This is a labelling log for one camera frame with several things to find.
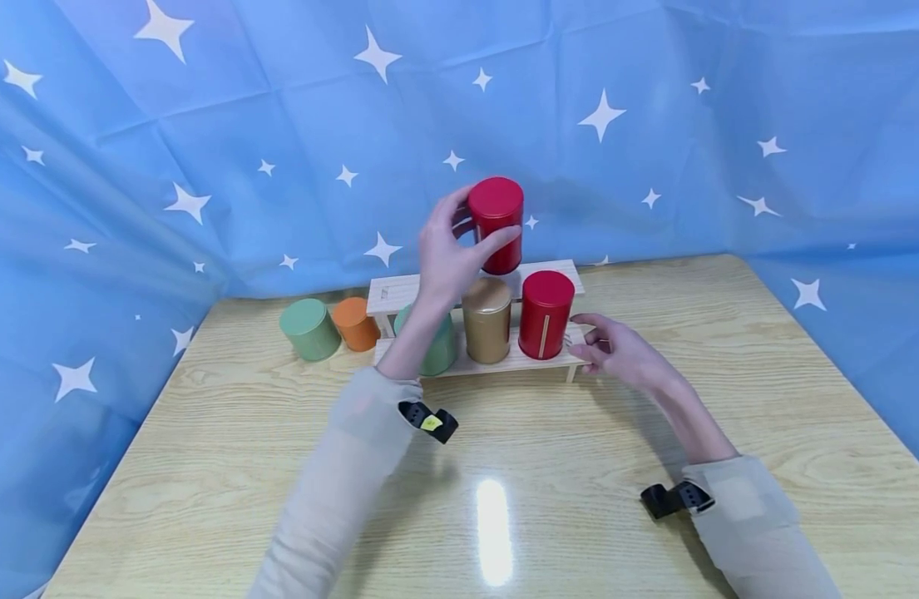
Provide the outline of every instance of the gold can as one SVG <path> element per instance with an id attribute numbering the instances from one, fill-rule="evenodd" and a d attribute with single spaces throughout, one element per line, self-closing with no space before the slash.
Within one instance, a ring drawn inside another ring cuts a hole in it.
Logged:
<path id="1" fill-rule="evenodd" d="M 502 279 L 482 277 L 462 298 L 466 353 L 479 364 L 496 364 L 509 354 L 513 294 Z"/>

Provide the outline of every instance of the wooden table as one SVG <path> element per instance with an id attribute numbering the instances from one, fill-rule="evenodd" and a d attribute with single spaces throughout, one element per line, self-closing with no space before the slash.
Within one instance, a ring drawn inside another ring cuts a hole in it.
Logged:
<path id="1" fill-rule="evenodd" d="M 798 505 L 845 597 L 919 597 L 919 464 L 740 260 L 583 272 L 696 385 Z M 216 305 L 48 599 L 243 597 L 329 403 L 370 354 L 303 364 L 288 300 Z M 458 417 L 388 485 L 334 597 L 720 597 L 687 517 L 637 501 L 682 454 L 652 406 L 557 370 L 423 383 Z"/>

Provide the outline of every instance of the beige sleeve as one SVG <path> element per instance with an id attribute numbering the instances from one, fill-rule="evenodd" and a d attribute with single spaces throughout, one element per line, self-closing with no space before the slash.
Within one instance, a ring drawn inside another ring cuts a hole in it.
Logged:
<path id="1" fill-rule="evenodd" d="M 249 599 L 326 597 L 416 429 L 398 412 L 417 402 L 417 380 L 357 372 L 329 412 L 282 515 Z"/>
<path id="2" fill-rule="evenodd" d="M 715 505 L 693 516 L 701 542 L 742 599 L 841 597 L 798 525 L 798 511 L 757 458 L 687 466 Z"/>

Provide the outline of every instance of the red tin can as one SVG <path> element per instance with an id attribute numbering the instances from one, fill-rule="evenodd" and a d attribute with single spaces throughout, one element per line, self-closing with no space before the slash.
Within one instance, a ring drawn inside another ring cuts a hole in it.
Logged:
<path id="1" fill-rule="evenodd" d="M 503 227 L 522 226 L 522 202 L 522 188 L 511 179 L 493 176 L 476 183 L 476 187 L 469 191 L 469 210 L 476 225 L 476 241 Z M 492 254 L 482 269 L 492 275 L 509 274 L 521 261 L 522 235 L 519 235 Z"/>
<path id="2" fill-rule="evenodd" d="M 533 359 L 551 359 L 562 351 L 576 288 L 561 272 L 540 270 L 522 283 L 520 348 Z"/>

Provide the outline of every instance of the light green can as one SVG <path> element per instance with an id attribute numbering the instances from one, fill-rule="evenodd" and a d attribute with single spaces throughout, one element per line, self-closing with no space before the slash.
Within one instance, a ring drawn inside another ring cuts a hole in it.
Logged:
<path id="1" fill-rule="evenodd" d="M 326 304 L 308 297 L 291 304 L 280 315 L 280 329 L 299 357 L 320 361 L 339 349 L 341 338 Z"/>
<path id="2" fill-rule="evenodd" d="M 400 313 L 396 314 L 396 320 L 393 322 L 393 332 L 395 334 L 400 332 L 405 320 L 409 317 L 409 310 L 412 307 L 413 304 L 409 304 L 401 309 Z M 436 374 L 442 374 L 449 370 L 452 362 L 457 361 L 457 356 L 457 336 L 452 328 L 452 313 L 450 313 L 446 314 L 446 318 L 439 325 L 439 330 L 432 340 L 432 345 L 429 346 L 429 351 L 426 352 L 426 358 L 422 359 L 419 373 L 423 377 L 435 377 Z"/>

